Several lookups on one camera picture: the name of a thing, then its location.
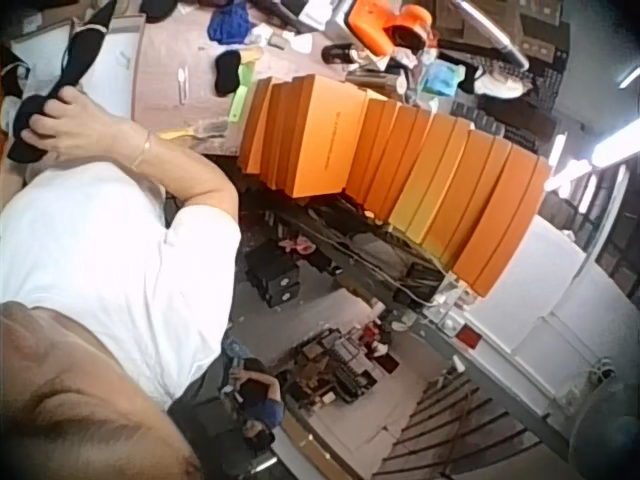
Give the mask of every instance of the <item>cable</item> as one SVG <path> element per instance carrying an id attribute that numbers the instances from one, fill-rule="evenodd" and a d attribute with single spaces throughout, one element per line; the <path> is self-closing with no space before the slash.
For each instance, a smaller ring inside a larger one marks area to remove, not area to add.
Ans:
<path id="1" fill-rule="evenodd" d="M 402 290 L 404 293 L 406 293 L 407 295 L 409 295 L 409 297 L 411 297 L 413 300 L 415 300 L 416 302 L 424 305 L 425 307 L 433 307 L 435 304 L 432 302 L 425 302 L 424 300 L 416 297 L 410 290 L 408 290 L 407 288 L 405 288 L 403 285 L 401 285 L 400 283 L 398 283 L 393 277 L 390 277 L 389 275 L 387 275 L 382 269 L 380 269 L 377 265 L 374 265 L 373 263 L 365 260 L 364 258 L 362 258 L 359 255 L 354 255 L 353 252 L 347 250 L 346 248 L 344 248 L 342 245 L 340 245 L 337 241 L 332 240 L 330 238 L 327 238 L 326 236 L 316 232 L 315 230 L 313 230 L 312 228 L 304 225 L 303 223 L 291 219 L 286 215 L 282 215 L 285 218 L 287 218 L 288 221 L 295 223 L 296 225 L 298 225 L 299 227 L 302 227 L 304 230 L 311 232 L 313 235 L 315 235 L 316 237 L 324 240 L 327 243 L 330 243 L 331 245 L 333 245 L 336 249 L 340 250 L 342 253 L 344 253 L 345 255 L 349 256 L 350 258 L 354 259 L 354 260 L 358 260 L 359 262 L 363 263 L 367 268 L 369 268 L 369 270 L 371 270 L 374 274 L 378 275 L 380 278 L 382 278 L 383 280 L 387 281 L 388 283 L 390 283 L 391 285 L 393 285 L 394 287 Z"/>

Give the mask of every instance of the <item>fluorescent light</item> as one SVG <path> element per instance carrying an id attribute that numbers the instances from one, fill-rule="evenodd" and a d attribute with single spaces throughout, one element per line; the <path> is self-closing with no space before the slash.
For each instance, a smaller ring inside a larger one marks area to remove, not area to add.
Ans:
<path id="1" fill-rule="evenodd" d="M 562 150 L 564 149 L 564 144 L 567 141 L 567 134 L 562 133 L 556 136 L 556 139 L 553 141 L 553 147 L 551 148 L 551 153 L 549 154 L 549 166 L 553 171 L 558 164 L 558 160 L 560 160 L 560 155 L 562 155 Z"/>
<path id="2" fill-rule="evenodd" d="M 570 160 L 564 170 L 545 182 L 544 189 L 547 192 L 556 190 L 564 183 L 572 182 L 576 178 L 586 175 L 591 170 L 593 170 L 593 166 L 588 160 Z"/>
<path id="3" fill-rule="evenodd" d="M 586 213 L 589 208 L 589 204 L 591 203 L 591 199 L 593 198 L 593 194 L 596 191 L 596 184 L 598 181 L 596 180 L 595 175 L 591 175 L 589 179 L 589 183 L 587 183 L 587 189 L 584 191 L 584 195 L 582 196 L 582 200 L 580 200 L 580 205 L 578 205 L 578 213 Z"/>
<path id="4" fill-rule="evenodd" d="M 569 195 L 571 195 L 571 182 L 564 182 L 558 189 L 558 196 L 560 198 L 569 198 Z"/>
<path id="5" fill-rule="evenodd" d="M 633 72 L 627 75 L 627 78 L 625 78 L 620 84 L 620 90 L 622 90 L 623 88 L 627 88 L 631 84 L 631 82 L 633 82 L 639 76 L 640 76 L 640 67 L 636 68 Z"/>
<path id="6" fill-rule="evenodd" d="M 258 473 L 261 472 L 262 470 L 264 470 L 265 468 L 269 468 L 271 465 L 274 465 L 275 463 L 278 462 L 278 457 L 273 457 L 269 460 L 267 460 L 264 463 L 261 463 L 260 465 L 258 465 L 254 470 L 253 473 Z"/>
<path id="7" fill-rule="evenodd" d="M 459 6 L 473 18 L 478 20 L 482 24 L 482 26 L 489 32 L 493 33 L 503 45 L 511 45 L 511 40 L 509 39 L 507 34 L 504 33 L 500 28 L 498 28 L 496 24 L 493 23 L 489 18 L 487 18 L 487 16 L 482 11 L 467 3 L 465 0 L 453 0 L 452 3 Z"/>
<path id="8" fill-rule="evenodd" d="M 600 142 L 593 150 L 591 162 L 605 168 L 640 151 L 640 118 Z"/>

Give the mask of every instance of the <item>white t-shirt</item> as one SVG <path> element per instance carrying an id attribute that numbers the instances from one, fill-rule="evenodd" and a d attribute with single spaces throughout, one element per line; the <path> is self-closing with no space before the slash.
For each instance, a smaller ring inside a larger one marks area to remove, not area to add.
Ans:
<path id="1" fill-rule="evenodd" d="M 168 408 L 220 353 L 240 230 L 207 206 L 166 229 L 161 198 L 109 162 L 40 174 L 0 215 L 0 301 L 84 325 Z"/>

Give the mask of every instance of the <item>workbench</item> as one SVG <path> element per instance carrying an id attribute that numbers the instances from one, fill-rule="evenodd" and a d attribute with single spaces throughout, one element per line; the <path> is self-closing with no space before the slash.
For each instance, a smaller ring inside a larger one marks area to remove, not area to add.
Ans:
<path id="1" fill-rule="evenodd" d="M 224 98 L 215 95 L 214 59 L 229 47 L 220 46 L 207 37 L 213 10 L 179 7 L 167 20 L 145 26 L 133 90 L 133 119 L 142 126 L 160 132 L 228 115 L 233 95 Z M 266 20 L 252 7 L 249 13 L 255 24 Z M 284 51 L 264 47 L 264 55 L 256 62 L 254 85 L 260 78 L 274 76 L 290 80 L 312 73 L 343 79 L 342 66 L 325 65 L 320 58 L 322 48 L 331 42 L 320 33 L 312 35 L 313 49 L 308 55 L 290 47 Z M 177 72 L 181 67 L 189 71 L 189 97 L 184 105 L 180 105 L 178 98 Z M 253 88 L 249 90 L 240 120 L 230 124 L 226 139 L 184 138 L 180 141 L 203 154 L 237 155 L 252 96 Z"/>

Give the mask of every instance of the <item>orange box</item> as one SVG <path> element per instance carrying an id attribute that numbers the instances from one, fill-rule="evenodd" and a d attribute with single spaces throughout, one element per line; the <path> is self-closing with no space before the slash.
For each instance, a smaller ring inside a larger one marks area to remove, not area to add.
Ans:
<path id="1" fill-rule="evenodd" d="M 267 111 L 267 124 L 264 131 L 262 144 L 262 165 L 260 167 L 260 180 L 269 188 L 276 188 L 276 171 L 278 166 L 278 152 L 280 149 L 280 137 L 282 135 L 282 120 L 284 109 L 282 108 L 282 93 L 286 83 L 278 83 L 271 87 L 269 109 Z"/>
<path id="2" fill-rule="evenodd" d="M 253 93 L 251 109 L 247 116 L 247 123 L 238 154 L 238 161 L 244 173 L 260 173 L 262 145 L 264 143 L 264 132 L 267 125 L 267 112 L 273 83 L 273 77 L 259 80 Z"/>
<path id="3" fill-rule="evenodd" d="M 371 189 L 367 194 L 364 206 L 373 212 L 376 218 L 386 220 L 383 216 L 384 200 L 393 183 L 399 160 L 402 159 L 409 136 L 413 130 L 413 125 L 418 116 L 418 109 L 415 107 L 402 106 L 398 110 L 393 128 L 387 140 L 380 164 L 373 177 Z"/>
<path id="4" fill-rule="evenodd" d="M 516 145 L 511 148 L 487 208 L 453 266 L 453 273 L 472 289 L 511 225 L 536 165 L 535 155 Z"/>
<path id="5" fill-rule="evenodd" d="M 304 77 L 285 192 L 292 198 L 339 193 L 347 184 L 366 93 L 317 75 Z"/>
<path id="6" fill-rule="evenodd" d="M 393 123 L 400 108 L 400 103 L 395 100 L 386 100 L 382 109 L 382 115 L 380 116 L 380 122 L 378 123 L 378 130 L 375 133 L 375 139 L 373 140 L 373 147 L 371 148 L 371 155 L 369 162 L 364 171 L 362 182 L 360 183 L 360 191 L 358 192 L 358 198 L 361 198 L 361 203 L 364 203 L 371 190 L 371 184 L 373 178 L 378 171 L 378 165 L 382 159 L 382 154 L 387 146 Z"/>
<path id="7" fill-rule="evenodd" d="M 433 117 L 422 151 L 389 217 L 389 223 L 403 232 L 409 228 L 431 185 L 455 123 L 456 119 L 449 115 L 437 113 Z"/>
<path id="8" fill-rule="evenodd" d="M 407 146 L 404 149 L 404 154 L 402 155 L 400 162 L 398 162 L 398 168 L 396 169 L 393 180 L 389 185 L 387 195 L 380 211 L 380 218 L 385 221 L 389 219 L 391 212 L 398 202 L 398 198 L 400 198 L 400 195 L 404 190 L 404 186 L 409 179 L 409 175 L 411 175 L 411 172 L 413 171 L 413 167 L 418 160 L 418 155 L 422 150 L 424 139 L 427 136 L 429 127 L 431 126 L 432 119 L 433 114 L 428 110 L 418 110 L 416 121 L 413 124 L 413 129 L 411 130 L 411 135 L 409 135 Z"/>
<path id="9" fill-rule="evenodd" d="M 463 118 L 457 119 L 453 126 L 447 148 L 438 164 L 438 170 L 436 170 L 429 189 L 422 198 L 411 225 L 406 231 L 407 236 L 416 243 L 424 241 L 427 230 L 442 205 L 442 200 L 449 190 L 451 180 L 460 164 L 460 158 L 462 158 L 462 152 L 467 144 L 471 128 L 473 128 L 472 123 Z"/>
<path id="10" fill-rule="evenodd" d="M 496 284 L 502 272 L 511 261 L 525 233 L 531 225 L 534 215 L 540 208 L 544 194 L 544 183 L 549 178 L 551 169 L 544 157 L 538 157 L 538 163 L 529 187 L 520 202 L 520 207 L 516 215 L 511 220 L 504 237 L 500 241 L 498 248 L 493 253 L 489 263 L 485 265 L 478 279 L 471 285 L 471 288 L 481 297 L 486 297 Z"/>
<path id="11" fill-rule="evenodd" d="M 365 200 L 360 196 L 360 188 L 364 180 L 364 172 L 371 159 L 371 152 L 376 140 L 384 105 L 385 102 L 381 100 L 371 100 L 368 102 L 364 121 L 362 122 L 362 129 L 360 130 L 360 137 L 358 138 L 358 145 L 356 146 L 353 163 L 351 164 L 351 171 L 347 179 L 345 192 L 360 204 L 363 204 Z"/>
<path id="12" fill-rule="evenodd" d="M 494 140 L 495 137 L 479 130 L 469 133 L 460 165 L 422 243 L 422 248 L 437 259 L 442 257 L 460 219 L 464 216 L 491 153 Z"/>
<path id="13" fill-rule="evenodd" d="M 278 166 L 276 172 L 276 187 L 284 190 L 289 176 L 290 159 L 293 144 L 288 140 L 295 135 L 298 111 L 300 110 L 300 97 L 302 96 L 303 78 L 294 78 L 287 83 L 280 99 L 281 108 L 284 111 L 280 148 L 278 150 Z"/>
<path id="14" fill-rule="evenodd" d="M 457 226 L 449 243 L 444 247 L 440 262 L 446 269 L 451 269 L 456 263 L 467 242 L 473 235 L 476 226 L 482 218 L 493 190 L 498 183 L 512 144 L 503 138 L 495 138 L 489 157 L 482 169 L 475 190 L 473 190 L 464 213 L 457 221 Z"/>

